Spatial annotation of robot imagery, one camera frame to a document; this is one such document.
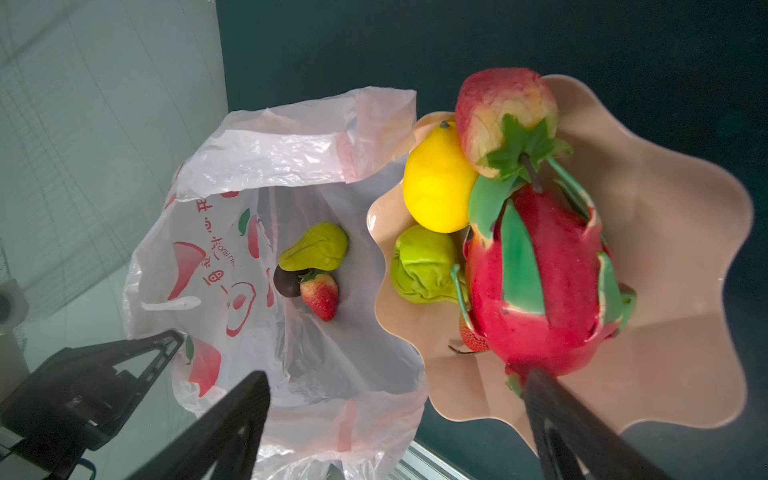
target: plastic bag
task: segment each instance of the plastic bag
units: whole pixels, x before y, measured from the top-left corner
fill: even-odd
[[[134,251],[125,332],[188,335],[170,365],[185,409],[202,415],[247,373],[266,372],[272,406],[254,478],[324,478],[331,462],[347,478],[384,478],[413,439],[423,363],[376,322],[384,259],[366,212],[402,178],[398,163],[374,173],[408,151],[414,121],[415,92],[388,88],[233,112],[177,172]],[[328,323],[271,284],[278,253],[321,220],[349,235]]]

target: beige wavy-edged bowl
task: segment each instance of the beige wavy-edged bowl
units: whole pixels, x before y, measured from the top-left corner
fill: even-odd
[[[645,420],[700,428],[731,421],[744,406],[746,383],[726,325],[723,284],[752,225],[749,195],[717,165],[630,132],[580,81],[545,79],[561,112],[558,135],[576,152],[564,166],[598,205],[617,278],[637,291],[627,329],[560,381],[616,432]],[[419,120],[413,146],[450,117]],[[376,318],[421,354],[435,409],[457,422],[507,422],[534,449],[524,404],[505,385],[504,363],[491,352],[449,350],[462,344],[458,307],[410,303],[392,286],[395,240],[415,224],[402,182],[373,203],[367,220],[387,264]]]

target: yellow lemon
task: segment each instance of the yellow lemon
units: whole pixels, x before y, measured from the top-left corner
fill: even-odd
[[[478,172],[458,142],[456,123],[444,121],[408,156],[402,194],[424,227],[451,233],[469,225],[469,196]]]

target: dark tabletop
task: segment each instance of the dark tabletop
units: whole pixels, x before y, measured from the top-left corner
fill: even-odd
[[[756,217],[725,287],[746,408],[719,429],[644,423],[623,437],[675,478],[768,478],[768,3],[217,0],[217,10],[230,110],[378,85],[417,90],[419,115],[452,111],[470,74],[526,66],[579,78],[641,137],[734,173]],[[428,404],[416,436],[476,478],[541,477],[495,420],[454,423]]]

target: small strawberry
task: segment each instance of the small strawberry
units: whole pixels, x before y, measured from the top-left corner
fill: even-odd
[[[461,317],[458,318],[458,332],[461,333],[464,344],[472,352],[484,352],[488,349],[488,344],[485,342],[485,339],[472,333],[472,331],[467,328],[464,319]]]
[[[322,270],[311,270],[301,277],[301,298],[318,317],[330,321],[339,305],[339,286]]]

